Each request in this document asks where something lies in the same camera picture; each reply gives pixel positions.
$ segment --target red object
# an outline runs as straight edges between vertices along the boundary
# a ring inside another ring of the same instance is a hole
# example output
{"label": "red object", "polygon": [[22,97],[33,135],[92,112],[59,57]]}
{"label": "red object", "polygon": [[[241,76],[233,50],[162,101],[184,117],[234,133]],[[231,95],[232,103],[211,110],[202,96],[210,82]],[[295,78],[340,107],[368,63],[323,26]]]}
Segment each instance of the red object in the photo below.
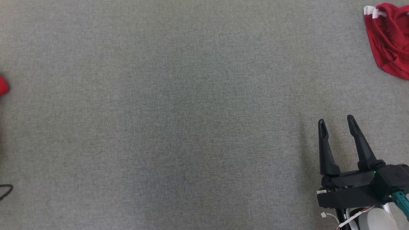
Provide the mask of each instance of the red object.
{"label": "red object", "polygon": [[376,64],[385,72],[409,80],[409,5],[382,3],[364,7],[366,32]]}
{"label": "red object", "polygon": [[9,92],[9,86],[7,85],[6,80],[0,77],[0,95],[5,95]]}

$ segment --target gray fabric surface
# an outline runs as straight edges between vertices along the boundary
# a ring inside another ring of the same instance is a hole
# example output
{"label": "gray fabric surface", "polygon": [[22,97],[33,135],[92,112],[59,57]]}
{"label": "gray fabric surface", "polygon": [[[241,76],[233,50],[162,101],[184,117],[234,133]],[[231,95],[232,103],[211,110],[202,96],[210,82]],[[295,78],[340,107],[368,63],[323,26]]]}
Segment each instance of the gray fabric surface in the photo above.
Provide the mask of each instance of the gray fabric surface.
{"label": "gray fabric surface", "polygon": [[409,82],[364,26],[380,3],[2,0],[0,228],[335,229],[320,118],[342,171],[348,114],[409,163]]}

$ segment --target white trim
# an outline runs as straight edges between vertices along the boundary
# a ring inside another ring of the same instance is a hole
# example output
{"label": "white trim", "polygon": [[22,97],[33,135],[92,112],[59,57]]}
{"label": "white trim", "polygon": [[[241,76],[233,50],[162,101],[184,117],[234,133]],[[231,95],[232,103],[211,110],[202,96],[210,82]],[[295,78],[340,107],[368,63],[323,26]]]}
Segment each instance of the white trim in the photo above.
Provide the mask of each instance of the white trim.
{"label": "white trim", "polygon": [[364,15],[372,14],[372,19],[378,18],[379,15],[386,17],[386,12],[380,11],[373,6],[364,7]]}

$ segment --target gray tablecloth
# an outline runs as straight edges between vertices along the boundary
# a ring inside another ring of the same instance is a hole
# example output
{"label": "gray tablecloth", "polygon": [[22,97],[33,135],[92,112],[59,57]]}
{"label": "gray tablecloth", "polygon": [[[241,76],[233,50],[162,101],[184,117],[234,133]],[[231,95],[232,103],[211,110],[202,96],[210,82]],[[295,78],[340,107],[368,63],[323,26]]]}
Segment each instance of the gray tablecloth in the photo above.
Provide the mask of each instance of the gray tablecloth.
{"label": "gray tablecloth", "polygon": [[335,229],[320,118],[342,171],[348,114],[409,163],[409,82],[364,25],[381,2],[2,0],[0,228]]}

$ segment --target teal connector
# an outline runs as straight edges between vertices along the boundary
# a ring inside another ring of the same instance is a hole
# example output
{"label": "teal connector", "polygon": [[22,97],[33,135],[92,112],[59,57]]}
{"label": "teal connector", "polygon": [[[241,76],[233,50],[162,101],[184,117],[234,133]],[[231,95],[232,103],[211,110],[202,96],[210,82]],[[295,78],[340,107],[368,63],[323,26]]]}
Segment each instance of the teal connector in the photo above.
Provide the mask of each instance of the teal connector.
{"label": "teal connector", "polygon": [[392,201],[400,210],[402,210],[406,219],[409,221],[409,200],[405,194],[403,192],[395,192],[392,196]]}

